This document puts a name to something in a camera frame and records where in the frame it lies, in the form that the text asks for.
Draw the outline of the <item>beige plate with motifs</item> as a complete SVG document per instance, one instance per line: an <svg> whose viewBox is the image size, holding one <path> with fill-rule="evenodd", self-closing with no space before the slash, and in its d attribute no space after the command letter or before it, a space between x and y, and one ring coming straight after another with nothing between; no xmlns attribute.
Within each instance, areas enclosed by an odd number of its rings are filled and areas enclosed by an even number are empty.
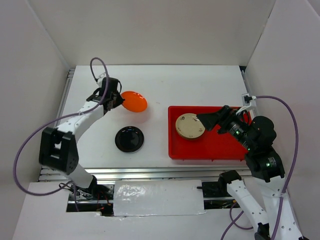
<svg viewBox="0 0 320 240"><path fill-rule="evenodd" d="M184 113L180 115L175 122L175 129L177 132L205 132L205 127L198 120L197 115L194 113Z"/></svg>
<svg viewBox="0 0 320 240"><path fill-rule="evenodd" d="M185 140L196 140L204 135L204 131L178 131L178 135Z"/></svg>

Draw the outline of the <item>black plate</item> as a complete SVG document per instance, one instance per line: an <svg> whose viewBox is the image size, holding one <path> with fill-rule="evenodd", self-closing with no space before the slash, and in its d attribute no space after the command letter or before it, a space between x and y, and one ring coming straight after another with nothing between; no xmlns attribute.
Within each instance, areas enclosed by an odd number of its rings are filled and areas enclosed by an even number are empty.
<svg viewBox="0 0 320 240"><path fill-rule="evenodd" d="M115 135L116 147L124 153L134 153L144 144L143 132L136 126L126 126L121 128Z"/></svg>

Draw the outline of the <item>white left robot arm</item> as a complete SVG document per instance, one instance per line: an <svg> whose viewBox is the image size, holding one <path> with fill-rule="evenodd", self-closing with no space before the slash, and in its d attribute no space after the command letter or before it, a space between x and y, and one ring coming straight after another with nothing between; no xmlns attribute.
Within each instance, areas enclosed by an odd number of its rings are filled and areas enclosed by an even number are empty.
<svg viewBox="0 0 320 240"><path fill-rule="evenodd" d="M96 121L125 101L118 79L104 77L97 84L99 87L75 115L55 128L46 127L42 131L39 151L39 163L62 173L88 200L97 197L99 187L96 177L80 165L77 143Z"/></svg>

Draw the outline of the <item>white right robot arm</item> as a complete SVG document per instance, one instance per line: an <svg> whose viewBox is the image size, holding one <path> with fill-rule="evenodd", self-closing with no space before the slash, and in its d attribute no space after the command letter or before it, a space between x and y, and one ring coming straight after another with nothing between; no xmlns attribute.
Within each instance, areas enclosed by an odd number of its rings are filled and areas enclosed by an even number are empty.
<svg viewBox="0 0 320 240"><path fill-rule="evenodd" d="M214 113L201 113L197 118L207 131L219 126L218 133L228 133L247 150L244 156L253 179L259 186L264 206L247 190L235 170L220 174L218 191L231 195L249 219L256 240L302 240L285 183L282 160L272 147L277 134L273 122L256 116L250 124L243 122L236 110L227 105Z"/></svg>

